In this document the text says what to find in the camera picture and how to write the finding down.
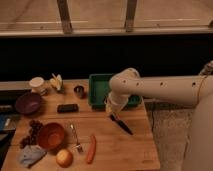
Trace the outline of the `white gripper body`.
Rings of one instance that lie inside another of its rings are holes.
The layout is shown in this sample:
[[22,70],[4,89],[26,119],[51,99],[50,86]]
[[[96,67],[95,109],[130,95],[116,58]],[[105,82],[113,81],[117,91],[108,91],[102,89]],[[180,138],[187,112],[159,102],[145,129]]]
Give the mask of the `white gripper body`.
[[120,95],[111,91],[105,101],[105,111],[107,114],[118,114],[129,101],[129,95]]

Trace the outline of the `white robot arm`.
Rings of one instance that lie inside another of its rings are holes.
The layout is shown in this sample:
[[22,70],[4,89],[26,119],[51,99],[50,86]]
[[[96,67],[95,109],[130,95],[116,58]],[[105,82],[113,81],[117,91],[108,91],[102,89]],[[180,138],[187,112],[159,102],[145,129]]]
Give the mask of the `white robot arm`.
[[134,68],[113,75],[106,99],[118,114],[131,95],[194,107],[181,171],[213,171],[213,75],[140,77]]

